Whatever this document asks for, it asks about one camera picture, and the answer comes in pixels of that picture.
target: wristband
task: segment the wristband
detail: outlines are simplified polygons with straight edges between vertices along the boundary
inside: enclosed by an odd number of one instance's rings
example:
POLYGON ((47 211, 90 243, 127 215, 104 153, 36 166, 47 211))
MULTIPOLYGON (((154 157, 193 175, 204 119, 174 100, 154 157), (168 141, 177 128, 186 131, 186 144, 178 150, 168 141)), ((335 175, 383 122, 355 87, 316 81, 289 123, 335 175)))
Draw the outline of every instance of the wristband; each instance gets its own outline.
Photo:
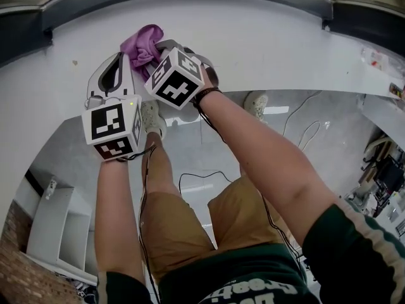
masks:
POLYGON ((199 93, 197 93, 193 99, 191 99, 194 106, 195 107, 199 106, 203 97, 205 97, 207 94, 209 94, 210 92, 213 92, 213 91, 218 91, 218 92, 222 93, 218 87, 204 89, 204 90, 200 91, 199 93))

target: white cabinet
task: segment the white cabinet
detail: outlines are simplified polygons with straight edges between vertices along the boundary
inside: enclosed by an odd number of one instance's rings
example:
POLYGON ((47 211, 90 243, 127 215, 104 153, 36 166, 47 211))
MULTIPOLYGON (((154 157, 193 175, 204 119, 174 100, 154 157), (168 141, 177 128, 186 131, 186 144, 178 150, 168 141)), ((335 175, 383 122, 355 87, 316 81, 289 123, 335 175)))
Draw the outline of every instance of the white cabinet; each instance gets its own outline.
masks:
POLYGON ((89 232, 92 208, 74 188, 56 189, 41 198, 27 256, 48 270, 90 285, 97 284, 94 232, 89 232))

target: white sneaker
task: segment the white sneaker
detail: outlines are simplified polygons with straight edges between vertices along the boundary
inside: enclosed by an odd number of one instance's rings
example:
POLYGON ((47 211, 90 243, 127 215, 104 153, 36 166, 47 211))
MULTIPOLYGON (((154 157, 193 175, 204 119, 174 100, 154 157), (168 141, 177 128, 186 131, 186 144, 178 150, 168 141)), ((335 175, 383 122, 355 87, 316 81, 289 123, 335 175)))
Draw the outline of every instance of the white sneaker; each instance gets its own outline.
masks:
POLYGON ((266 123, 264 112, 268 102, 266 91, 251 91, 243 102, 243 108, 260 122, 266 123))
POLYGON ((142 102, 140 113, 146 134, 151 132, 158 133, 163 140, 167 133, 167 124, 166 121, 159 116, 158 102, 156 100, 142 102))

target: cleaning rag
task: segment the cleaning rag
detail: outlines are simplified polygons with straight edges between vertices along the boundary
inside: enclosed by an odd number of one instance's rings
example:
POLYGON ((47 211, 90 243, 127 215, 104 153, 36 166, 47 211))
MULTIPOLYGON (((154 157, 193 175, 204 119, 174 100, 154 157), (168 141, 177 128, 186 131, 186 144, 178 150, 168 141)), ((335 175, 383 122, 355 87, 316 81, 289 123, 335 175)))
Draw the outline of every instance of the cleaning rag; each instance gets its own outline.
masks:
POLYGON ((121 52, 129 56, 131 68, 140 73, 145 82, 150 77, 146 65, 153 59, 160 62, 160 53, 155 44, 163 37, 163 30, 157 25, 146 25, 129 37, 120 46, 121 52))

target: hand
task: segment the hand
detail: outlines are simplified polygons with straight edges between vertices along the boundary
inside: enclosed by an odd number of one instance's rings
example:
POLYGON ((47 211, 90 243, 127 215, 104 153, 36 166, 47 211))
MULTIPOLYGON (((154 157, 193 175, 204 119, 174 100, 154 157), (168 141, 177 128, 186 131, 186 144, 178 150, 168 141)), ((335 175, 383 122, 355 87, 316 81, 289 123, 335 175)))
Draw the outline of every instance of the hand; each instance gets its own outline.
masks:
POLYGON ((201 65, 201 72, 202 72, 202 77, 203 77, 203 79, 204 79, 204 87, 201 89, 201 90, 205 90, 205 89, 207 89, 207 88, 212 88, 212 87, 214 87, 215 85, 211 82, 211 80, 209 79, 209 77, 208 77, 208 72, 210 72, 210 77, 211 78, 215 78, 216 77, 216 75, 215 75, 215 73, 214 73, 214 70, 212 69, 212 68, 207 68, 207 69, 205 69, 205 67, 204 67, 204 65, 201 65))

